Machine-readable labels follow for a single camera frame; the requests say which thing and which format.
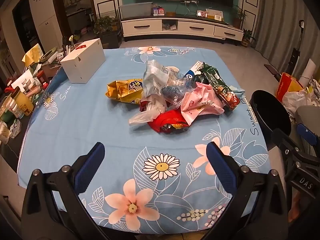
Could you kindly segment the dark green snack wrapper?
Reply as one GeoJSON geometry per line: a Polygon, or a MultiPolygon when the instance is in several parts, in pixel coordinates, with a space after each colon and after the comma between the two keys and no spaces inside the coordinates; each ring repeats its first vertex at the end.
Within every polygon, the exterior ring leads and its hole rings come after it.
{"type": "Polygon", "coordinates": [[[195,80],[200,83],[211,85],[219,99],[232,111],[240,103],[236,94],[226,85],[217,68],[203,62],[199,69],[200,74],[195,76],[195,80]]]}

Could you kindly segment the pink plastic bag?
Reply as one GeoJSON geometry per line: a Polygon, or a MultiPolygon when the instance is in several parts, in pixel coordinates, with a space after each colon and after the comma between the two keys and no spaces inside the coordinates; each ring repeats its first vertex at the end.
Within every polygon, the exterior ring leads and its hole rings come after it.
{"type": "Polygon", "coordinates": [[[188,125],[199,115],[221,115],[225,112],[223,108],[212,86],[200,82],[195,82],[195,88],[185,93],[180,105],[181,115],[188,125]]]}

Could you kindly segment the blue white medicine box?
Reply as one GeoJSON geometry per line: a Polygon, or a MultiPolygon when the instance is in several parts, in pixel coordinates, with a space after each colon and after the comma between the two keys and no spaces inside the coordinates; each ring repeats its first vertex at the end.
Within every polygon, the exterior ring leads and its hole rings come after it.
{"type": "Polygon", "coordinates": [[[203,68],[203,62],[201,61],[197,61],[188,71],[187,73],[184,75],[184,77],[188,78],[188,79],[192,79],[194,76],[196,75],[200,75],[201,74],[201,69],[203,68]]]}

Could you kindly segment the red cigarette box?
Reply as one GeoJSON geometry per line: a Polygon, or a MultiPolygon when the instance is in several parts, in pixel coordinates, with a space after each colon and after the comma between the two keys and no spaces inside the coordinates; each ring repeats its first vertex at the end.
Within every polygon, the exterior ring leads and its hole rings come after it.
{"type": "Polygon", "coordinates": [[[148,122],[148,125],[157,133],[172,133],[189,127],[189,124],[181,114],[180,108],[161,113],[156,119],[148,122]]]}

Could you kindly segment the clear plastic wrapper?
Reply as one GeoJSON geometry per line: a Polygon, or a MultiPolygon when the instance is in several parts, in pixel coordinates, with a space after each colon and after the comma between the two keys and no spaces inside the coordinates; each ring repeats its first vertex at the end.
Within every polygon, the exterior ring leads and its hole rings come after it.
{"type": "Polygon", "coordinates": [[[186,92],[196,88],[192,79],[179,71],[161,65],[155,60],[146,63],[143,74],[144,96],[160,96],[172,105],[179,105],[186,92]]]}

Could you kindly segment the white plastic bag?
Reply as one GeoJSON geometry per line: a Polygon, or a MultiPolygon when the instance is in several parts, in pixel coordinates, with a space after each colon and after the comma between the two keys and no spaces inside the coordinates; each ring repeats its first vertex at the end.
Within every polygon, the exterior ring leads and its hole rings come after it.
{"type": "Polygon", "coordinates": [[[140,112],[129,119],[129,125],[135,126],[155,120],[167,109],[167,103],[162,96],[150,95],[140,101],[140,112]]]}
{"type": "Polygon", "coordinates": [[[300,106],[319,106],[319,101],[314,92],[309,93],[307,89],[298,92],[287,92],[283,96],[282,105],[291,117],[295,116],[300,106]]]}

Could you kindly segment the yellow chips bag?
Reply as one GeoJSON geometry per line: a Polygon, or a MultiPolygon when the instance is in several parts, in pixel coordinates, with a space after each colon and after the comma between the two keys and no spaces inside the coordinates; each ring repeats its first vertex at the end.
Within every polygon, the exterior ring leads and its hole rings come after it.
{"type": "Polygon", "coordinates": [[[144,95],[143,79],[113,81],[107,85],[105,95],[112,100],[139,105],[144,95]]]}

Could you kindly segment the blue face mask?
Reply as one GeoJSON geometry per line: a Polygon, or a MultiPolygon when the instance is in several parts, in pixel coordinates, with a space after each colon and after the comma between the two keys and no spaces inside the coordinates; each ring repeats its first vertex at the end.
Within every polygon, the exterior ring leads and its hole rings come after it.
{"type": "Polygon", "coordinates": [[[230,88],[231,91],[237,96],[237,98],[238,98],[239,100],[241,100],[242,97],[243,97],[244,94],[245,94],[245,90],[242,89],[242,88],[234,87],[234,86],[230,86],[229,88],[230,88]]]}

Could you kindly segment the grey sofa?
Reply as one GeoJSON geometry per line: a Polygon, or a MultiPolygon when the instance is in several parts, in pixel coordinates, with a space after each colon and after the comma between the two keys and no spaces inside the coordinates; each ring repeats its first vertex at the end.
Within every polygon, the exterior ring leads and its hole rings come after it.
{"type": "MultiPolygon", "coordinates": [[[[308,130],[319,137],[319,107],[316,106],[300,106],[296,111],[297,124],[303,124],[308,130]]],[[[305,153],[316,157],[314,148],[301,136],[300,140],[305,153]]]]}

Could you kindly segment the white paper roll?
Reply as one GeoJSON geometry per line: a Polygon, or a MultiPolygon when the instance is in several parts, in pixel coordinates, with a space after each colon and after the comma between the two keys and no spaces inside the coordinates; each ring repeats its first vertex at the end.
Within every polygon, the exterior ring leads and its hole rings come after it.
{"type": "Polygon", "coordinates": [[[301,74],[300,78],[299,78],[299,83],[302,85],[302,87],[306,87],[309,82],[311,81],[313,74],[316,70],[316,64],[312,61],[312,59],[309,59],[307,62],[307,65],[303,71],[303,73],[301,74]]]}

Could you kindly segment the corner potted plant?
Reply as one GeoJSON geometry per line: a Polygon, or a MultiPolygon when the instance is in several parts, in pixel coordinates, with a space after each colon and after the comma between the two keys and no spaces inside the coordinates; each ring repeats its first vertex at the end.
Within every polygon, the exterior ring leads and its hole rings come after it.
{"type": "Polygon", "coordinates": [[[256,39],[252,35],[252,31],[249,29],[248,30],[244,29],[241,45],[243,47],[248,48],[251,46],[251,43],[252,43],[251,41],[256,41],[256,39]]]}

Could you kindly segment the yellow jar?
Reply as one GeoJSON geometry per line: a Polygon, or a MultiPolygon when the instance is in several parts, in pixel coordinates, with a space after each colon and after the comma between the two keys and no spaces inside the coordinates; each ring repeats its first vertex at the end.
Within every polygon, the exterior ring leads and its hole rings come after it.
{"type": "Polygon", "coordinates": [[[19,87],[16,87],[15,90],[12,92],[11,98],[15,100],[18,107],[26,116],[31,115],[31,113],[34,110],[34,105],[29,100],[29,98],[23,92],[21,92],[19,87]]]}

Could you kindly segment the blue floral tablecloth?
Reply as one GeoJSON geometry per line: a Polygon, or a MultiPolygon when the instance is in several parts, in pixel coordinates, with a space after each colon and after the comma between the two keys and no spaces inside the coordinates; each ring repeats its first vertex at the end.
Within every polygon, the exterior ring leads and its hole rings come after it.
{"type": "Polygon", "coordinates": [[[148,61],[185,74],[196,62],[215,67],[225,83],[238,83],[216,52],[193,47],[135,47],[105,51],[106,60],[86,84],[60,70],[29,122],[17,168],[26,187],[35,169],[55,172],[97,142],[105,146],[99,170],[80,199],[100,226],[147,234],[208,229],[231,200],[206,159],[215,142],[254,172],[271,168],[266,144],[247,99],[220,116],[198,117],[178,133],[130,126],[137,105],[106,96],[112,81],[140,79],[148,61]]]}

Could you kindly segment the white storage box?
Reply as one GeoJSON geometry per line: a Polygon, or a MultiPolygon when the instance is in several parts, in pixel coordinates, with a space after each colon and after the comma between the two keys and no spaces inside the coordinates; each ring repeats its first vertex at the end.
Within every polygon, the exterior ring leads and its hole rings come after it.
{"type": "Polygon", "coordinates": [[[71,83],[87,83],[105,60],[101,40],[96,38],[82,42],[60,63],[71,83]]]}

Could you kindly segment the potted plant stand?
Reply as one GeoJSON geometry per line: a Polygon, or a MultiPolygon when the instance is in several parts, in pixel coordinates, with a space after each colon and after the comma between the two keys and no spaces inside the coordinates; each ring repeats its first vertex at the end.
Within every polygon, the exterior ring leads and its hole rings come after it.
{"type": "Polygon", "coordinates": [[[98,14],[93,31],[100,38],[104,49],[119,48],[123,40],[119,11],[98,14]]]}

